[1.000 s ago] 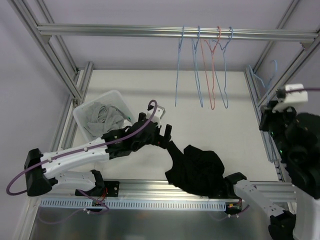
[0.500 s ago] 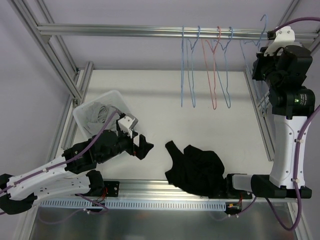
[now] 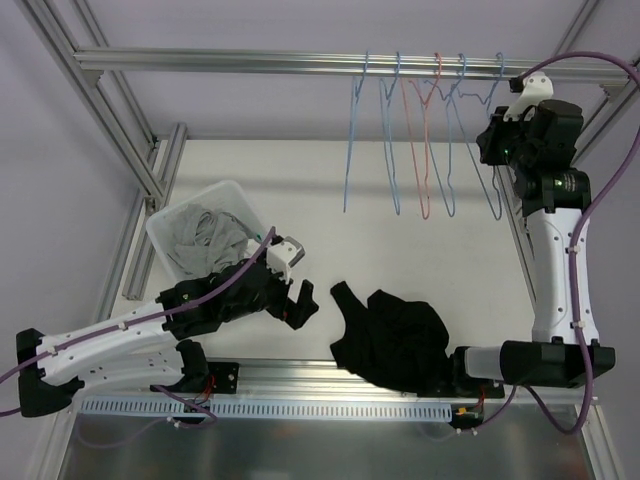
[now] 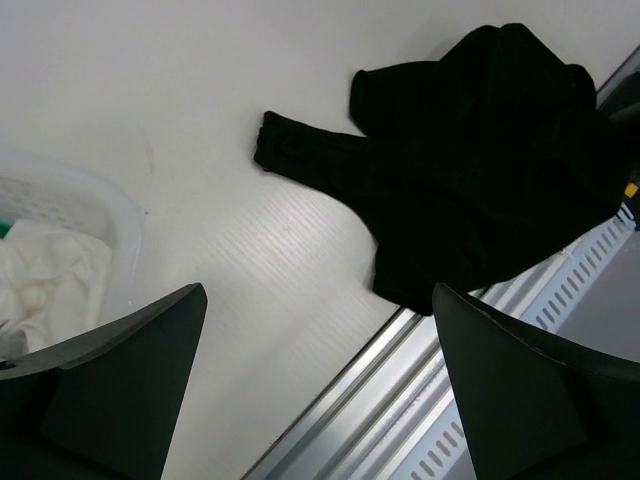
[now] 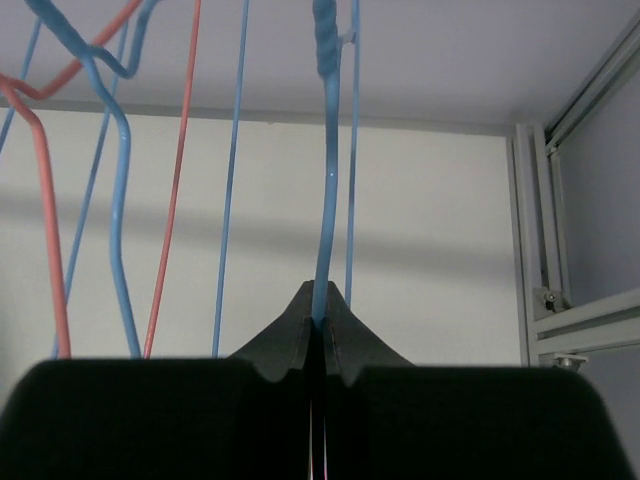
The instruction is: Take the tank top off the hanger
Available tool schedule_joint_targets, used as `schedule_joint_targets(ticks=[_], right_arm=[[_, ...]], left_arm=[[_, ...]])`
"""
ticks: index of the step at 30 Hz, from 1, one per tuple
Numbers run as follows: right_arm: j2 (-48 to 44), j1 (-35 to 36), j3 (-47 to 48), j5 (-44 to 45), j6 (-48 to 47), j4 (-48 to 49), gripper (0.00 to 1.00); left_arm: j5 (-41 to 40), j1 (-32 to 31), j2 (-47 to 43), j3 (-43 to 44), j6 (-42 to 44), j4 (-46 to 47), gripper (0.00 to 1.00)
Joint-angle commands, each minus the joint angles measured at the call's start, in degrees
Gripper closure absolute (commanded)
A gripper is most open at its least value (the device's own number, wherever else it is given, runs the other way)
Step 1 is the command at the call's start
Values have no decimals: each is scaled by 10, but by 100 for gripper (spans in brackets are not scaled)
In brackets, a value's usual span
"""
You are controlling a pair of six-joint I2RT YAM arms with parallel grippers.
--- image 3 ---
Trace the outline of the black tank top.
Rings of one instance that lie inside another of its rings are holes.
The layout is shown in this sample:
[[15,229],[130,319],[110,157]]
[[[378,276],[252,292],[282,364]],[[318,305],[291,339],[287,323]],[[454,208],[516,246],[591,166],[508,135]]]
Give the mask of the black tank top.
[[344,335],[330,345],[338,367],[375,386],[416,394],[451,380],[449,332],[429,303],[383,290],[362,303],[346,282],[330,294],[345,322]]

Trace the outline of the blue wire hanger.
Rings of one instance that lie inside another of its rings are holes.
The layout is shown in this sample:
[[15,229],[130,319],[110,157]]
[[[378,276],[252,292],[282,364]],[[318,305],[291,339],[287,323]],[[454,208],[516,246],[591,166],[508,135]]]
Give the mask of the blue wire hanger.
[[394,213],[399,216],[401,214],[401,201],[396,179],[396,164],[391,125],[391,106],[393,102],[395,87],[399,79],[401,66],[401,55],[399,52],[396,53],[395,59],[396,64],[393,69],[393,80],[391,81],[391,83],[388,84],[384,78],[379,79],[379,103],[382,122],[385,167],[389,181],[393,210]]
[[357,127],[357,114],[361,97],[361,91],[363,88],[364,80],[366,79],[368,67],[369,67],[370,52],[366,51],[364,56],[364,62],[362,71],[359,76],[354,76],[351,81],[350,89],[350,112],[349,112],[349,127],[348,127],[348,139],[346,149],[346,161],[345,161],[345,175],[343,184],[343,201],[342,212],[347,213],[348,198],[349,198],[349,182],[350,173],[353,158],[353,147],[355,142],[356,127]]

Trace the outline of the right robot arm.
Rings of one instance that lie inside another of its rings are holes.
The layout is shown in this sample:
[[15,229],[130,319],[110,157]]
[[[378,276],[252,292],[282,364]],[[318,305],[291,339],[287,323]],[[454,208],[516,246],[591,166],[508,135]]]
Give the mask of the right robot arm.
[[582,125],[579,106],[549,99],[516,115],[496,108],[476,139],[483,164],[507,166],[515,175],[533,249],[534,323],[529,341],[457,348],[446,382],[458,396],[494,382],[574,389],[615,365],[615,351],[601,345],[591,313],[585,259],[591,186],[571,165]]

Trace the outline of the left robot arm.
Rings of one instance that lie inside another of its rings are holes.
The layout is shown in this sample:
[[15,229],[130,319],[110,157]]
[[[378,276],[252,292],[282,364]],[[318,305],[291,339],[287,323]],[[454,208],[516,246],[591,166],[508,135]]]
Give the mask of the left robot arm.
[[199,335],[265,311],[293,330],[319,310],[313,284],[298,298],[290,281],[263,261],[243,260],[218,274],[185,280],[130,315],[58,336],[30,328],[16,336],[19,413],[37,418],[70,406],[78,392],[100,387],[164,387],[199,393],[210,369]]

